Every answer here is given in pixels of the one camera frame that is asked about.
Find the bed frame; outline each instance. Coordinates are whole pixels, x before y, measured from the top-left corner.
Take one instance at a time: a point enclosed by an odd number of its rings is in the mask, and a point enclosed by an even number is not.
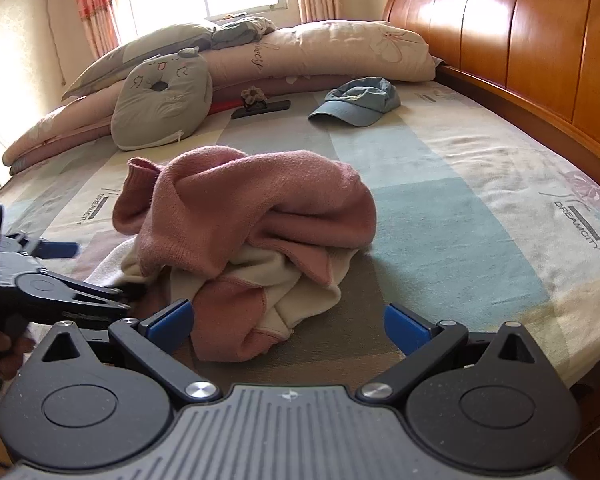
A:
[[[388,0],[446,64],[436,80],[600,184],[600,0]]]

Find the triangular hole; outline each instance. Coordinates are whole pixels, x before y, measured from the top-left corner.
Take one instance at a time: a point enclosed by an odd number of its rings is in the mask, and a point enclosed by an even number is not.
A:
[[[531,352],[527,349],[522,338],[516,334],[509,334],[507,340],[500,350],[500,359],[507,361],[518,361],[520,363],[535,363]]]
[[[71,336],[64,333],[56,336],[56,339],[51,343],[51,346],[49,347],[49,350],[46,351],[42,361],[49,363],[52,361],[75,359],[77,357],[80,357],[80,353],[75,347],[74,342],[71,341]]]

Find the gray cloth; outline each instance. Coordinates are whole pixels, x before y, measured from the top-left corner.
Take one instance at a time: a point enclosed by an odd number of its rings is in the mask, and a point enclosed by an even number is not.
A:
[[[212,97],[209,69],[197,48],[148,59],[126,78],[111,137],[125,151],[185,139],[209,113]]]
[[[382,77],[363,77],[331,90],[309,118],[329,115],[352,126],[371,126],[398,106],[400,96],[394,85]]]
[[[260,41],[264,35],[274,30],[276,26],[271,20],[247,16],[215,30],[211,36],[211,48],[220,50],[229,46],[253,43],[253,41]]]

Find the headboard panel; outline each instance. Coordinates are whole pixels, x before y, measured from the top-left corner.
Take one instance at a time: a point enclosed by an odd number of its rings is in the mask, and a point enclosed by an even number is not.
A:
[[[389,0],[384,18],[429,43],[441,82],[471,83],[576,140],[588,155],[542,142],[600,183],[600,0]]]

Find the bed sheet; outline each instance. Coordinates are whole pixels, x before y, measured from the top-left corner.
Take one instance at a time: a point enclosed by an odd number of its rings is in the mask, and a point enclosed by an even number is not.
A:
[[[82,245],[49,267],[75,278],[126,237],[111,213],[130,156],[165,163],[198,146],[249,154],[311,150],[353,165],[372,190],[378,233],[352,260],[342,300],[288,342],[242,364],[194,362],[232,381],[356,387],[401,359],[384,336],[385,302],[471,330],[523,322],[567,384],[600,359],[600,187],[560,156],[435,82],[397,84],[402,106],[368,128],[309,122],[324,92],[284,112],[210,116],[179,144],[119,152],[103,137],[14,177],[4,226]]]

